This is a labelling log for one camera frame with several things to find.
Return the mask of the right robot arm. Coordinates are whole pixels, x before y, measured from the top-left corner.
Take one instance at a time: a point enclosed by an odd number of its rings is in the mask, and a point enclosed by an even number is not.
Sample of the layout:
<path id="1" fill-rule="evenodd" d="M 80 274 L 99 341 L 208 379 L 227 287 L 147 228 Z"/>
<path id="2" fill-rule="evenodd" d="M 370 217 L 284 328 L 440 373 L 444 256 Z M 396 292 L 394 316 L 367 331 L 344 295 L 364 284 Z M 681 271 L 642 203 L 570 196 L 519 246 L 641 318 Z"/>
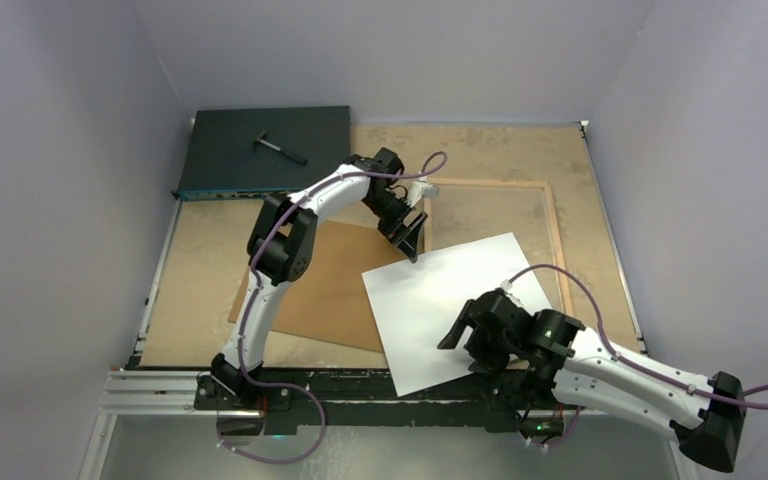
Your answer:
<path id="1" fill-rule="evenodd" d="M 465 302 L 437 347 L 469 354 L 470 371 L 497 375 L 513 358 L 529 367 L 516 392 L 529 404 L 552 400 L 647 427 L 695 463 L 734 471 L 747 414 L 741 381 L 675 369 L 611 342 L 552 309 L 528 312 L 497 288 Z"/>

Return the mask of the wooden picture frame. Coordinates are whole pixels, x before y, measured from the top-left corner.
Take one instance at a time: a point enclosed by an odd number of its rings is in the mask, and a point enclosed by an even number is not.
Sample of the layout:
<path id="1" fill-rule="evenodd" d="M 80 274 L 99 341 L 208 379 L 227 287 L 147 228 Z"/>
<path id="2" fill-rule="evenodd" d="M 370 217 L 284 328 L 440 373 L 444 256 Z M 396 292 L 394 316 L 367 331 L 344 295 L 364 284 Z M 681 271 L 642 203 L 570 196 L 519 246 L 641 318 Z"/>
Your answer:
<path id="1" fill-rule="evenodd" d="M 566 266 L 548 182 L 437 178 L 433 184 L 439 195 L 422 203 L 427 252 L 510 232 L 529 263 Z"/>

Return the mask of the printed photo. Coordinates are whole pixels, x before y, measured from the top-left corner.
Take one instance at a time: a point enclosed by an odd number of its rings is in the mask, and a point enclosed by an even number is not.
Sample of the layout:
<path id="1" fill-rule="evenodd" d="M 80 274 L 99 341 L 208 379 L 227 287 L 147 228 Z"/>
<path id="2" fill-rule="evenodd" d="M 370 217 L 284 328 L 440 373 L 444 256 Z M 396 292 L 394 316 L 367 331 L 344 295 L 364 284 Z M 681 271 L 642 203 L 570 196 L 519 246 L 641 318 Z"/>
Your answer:
<path id="1" fill-rule="evenodd" d="M 464 377 L 472 358 L 460 340 L 439 350 L 466 301 L 529 266 L 512 232 L 422 254 L 362 274 L 396 394 Z"/>

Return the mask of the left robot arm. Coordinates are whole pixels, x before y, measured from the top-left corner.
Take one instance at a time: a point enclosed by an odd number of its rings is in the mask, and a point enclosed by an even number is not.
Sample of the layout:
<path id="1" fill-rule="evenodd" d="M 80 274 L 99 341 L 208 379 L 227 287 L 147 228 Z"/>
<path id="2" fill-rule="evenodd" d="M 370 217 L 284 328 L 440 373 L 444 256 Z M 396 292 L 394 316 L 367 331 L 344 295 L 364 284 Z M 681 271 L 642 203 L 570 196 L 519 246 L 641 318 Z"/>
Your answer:
<path id="1" fill-rule="evenodd" d="M 378 219 L 382 236 L 410 262 L 418 259 L 419 234 L 427 216 L 416 208 L 428 178 L 442 169 L 426 160 L 408 174 L 398 155 L 380 149 L 374 157 L 353 154 L 335 171 L 310 187 L 289 195 L 271 194 L 263 203 L 247 243 L 249 277 L 235 329 L 210 366 L 219 395 L 232 408 L 244 409 L 267 382 L 258 377 L 266 339 L 289 287 L 312 264 L 317 230 L 323 221 L 356 202 Z"/>

